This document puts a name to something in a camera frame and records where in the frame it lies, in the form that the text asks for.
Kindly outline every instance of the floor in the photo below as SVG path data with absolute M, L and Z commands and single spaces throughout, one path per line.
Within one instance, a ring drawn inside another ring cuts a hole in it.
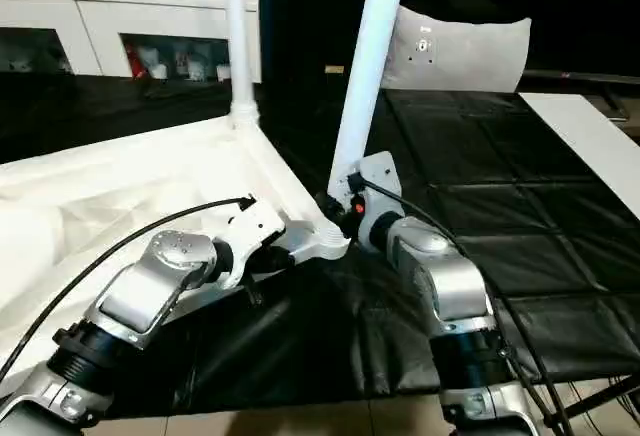
M 581 397 L 606 387 L 606 380 L 578 383 Z M 568 385 L 558 391 L 570 404 L 576 395 Z M 631 436 L 640 429 L 616 402 L 591 412 L 605 436 Z M 583 416 L 572 420 L 576 436 L 597 432 Z M 87 436 L 448 436 L 452 428 L 441 417 L 436 396 L 103 422 Z M 543 431 L 542 435 L 551 434 Z

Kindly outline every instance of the white pillow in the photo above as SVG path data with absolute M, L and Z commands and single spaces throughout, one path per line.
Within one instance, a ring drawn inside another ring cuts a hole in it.
M 400 6 L 382 86 L 513 92 L 529 49 L 531 20 L 510 24 L 439 21 Z

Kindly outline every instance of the dark background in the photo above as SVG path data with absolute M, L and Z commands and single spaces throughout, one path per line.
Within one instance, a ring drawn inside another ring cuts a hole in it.
M 527 69 L 640 77 L 639 0 L 402 0 L 431 17 L 512 22 L 530 17 Z M 265 79 L 325 78 L 325 65 L 348 73 L 364 0 L 262 0 Z

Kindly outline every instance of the cable connector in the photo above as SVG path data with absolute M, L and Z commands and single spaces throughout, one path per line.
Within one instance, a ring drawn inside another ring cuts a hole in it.
M 347 182 L 349 183 L 349 189 L 354 194 L 359 193 L 366 186 L 365 179 L 360 173 L 353 173 L 347 176 Z

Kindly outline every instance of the black fabric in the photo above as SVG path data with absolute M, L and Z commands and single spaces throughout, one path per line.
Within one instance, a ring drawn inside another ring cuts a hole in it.
M 0 160 L 224 114 L 229 88 L 0 76 Z M 258 88 L 261 124 L 311 193 L 326 187 L 344 93 Z M 407 198 L 438 217 L 512 298 L 557 380 L 640 370 L 640 227 L 517 96 L 388 92 L 368 152 L 393 153 Z M 357 247 L 167 325 L 111 417 L 433 392 L 416 283 Z M 532 369 L 507 321 L 507 338 Z

